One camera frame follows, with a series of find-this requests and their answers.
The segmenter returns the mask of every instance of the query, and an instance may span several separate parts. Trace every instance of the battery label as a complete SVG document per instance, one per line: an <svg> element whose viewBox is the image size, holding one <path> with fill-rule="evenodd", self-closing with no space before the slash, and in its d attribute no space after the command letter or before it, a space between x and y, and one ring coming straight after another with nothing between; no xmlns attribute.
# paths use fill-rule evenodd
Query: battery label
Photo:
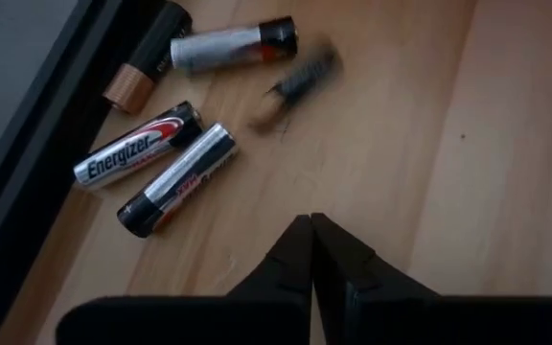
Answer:
<svg viewBox="0 0 552 345"><path fill-rule="evenodd" d="M150 124L131 133L114 147L96 154L95 159L88 162L89 179L97 179L103 175L127 167L137 168L149 161L150 155L159 151L184 125L178 118Z"/></svg>

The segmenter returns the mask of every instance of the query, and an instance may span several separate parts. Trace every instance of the dark gray surface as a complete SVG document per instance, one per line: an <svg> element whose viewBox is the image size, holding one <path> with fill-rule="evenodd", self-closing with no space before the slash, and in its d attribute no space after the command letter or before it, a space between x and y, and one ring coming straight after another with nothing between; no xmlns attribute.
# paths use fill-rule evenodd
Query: dark gray surface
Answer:
<svg viewBox="0 0 552 345"><path fill-rule="evenodd" d="M0 0L0 137L76 0Z"/></svg>

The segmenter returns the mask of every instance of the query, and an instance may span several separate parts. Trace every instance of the energizer logo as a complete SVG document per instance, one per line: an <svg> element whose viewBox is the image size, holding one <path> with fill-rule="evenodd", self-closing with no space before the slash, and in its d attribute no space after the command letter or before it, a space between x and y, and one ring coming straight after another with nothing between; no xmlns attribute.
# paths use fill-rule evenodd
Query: energizer logo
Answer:
<svg viewBox="0 0 552 345"><path fill-rule="evenodd" d="M129 160L144 152L150 147L149 136L145 135L138 140L126 143L124 147L108 154L105 158L94 159L88 163L88 176L95 178L110 170L124 166Z"/></svg>

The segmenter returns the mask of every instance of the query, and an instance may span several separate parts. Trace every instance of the wooden floor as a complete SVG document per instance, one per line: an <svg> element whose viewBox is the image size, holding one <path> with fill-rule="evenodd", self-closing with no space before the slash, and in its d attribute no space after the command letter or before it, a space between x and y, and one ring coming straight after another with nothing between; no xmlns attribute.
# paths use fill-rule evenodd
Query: wooden floor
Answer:
<svg viewBox="0 0 552 345"><path fill-rule="evenodd" d="M99 296L224 293L312 211L440 293L552 294L552 0L180 3L196 31L291 14L300 53L325 33L344 71L266 137L245 113L286 63L171 72L140 117L112 113L96 146L189 100L241 154L145 241L115 212L171 158L73 190L0 344L53 343L60 317Z"/></svg>

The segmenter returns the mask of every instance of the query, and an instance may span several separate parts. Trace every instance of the wooden surface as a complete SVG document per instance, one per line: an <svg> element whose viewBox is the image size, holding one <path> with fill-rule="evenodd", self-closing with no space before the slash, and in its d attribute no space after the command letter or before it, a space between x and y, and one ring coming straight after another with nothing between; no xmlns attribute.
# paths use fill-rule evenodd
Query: wooden surface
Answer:
<svg viewBox="0 0 552 345"><path fill-rule="evenodd" d="M440 293L552 294L552 0L180 3L196 31L291 14L300 53L327 34L344 72L266 137L245 113L287 63L170 72L139 117L112 113L96 146L189 100L241 154L145 241L115 212L171 157L73 190L0 344L53 343L60 317L99 296L224 293L311 211Z"/></svg>

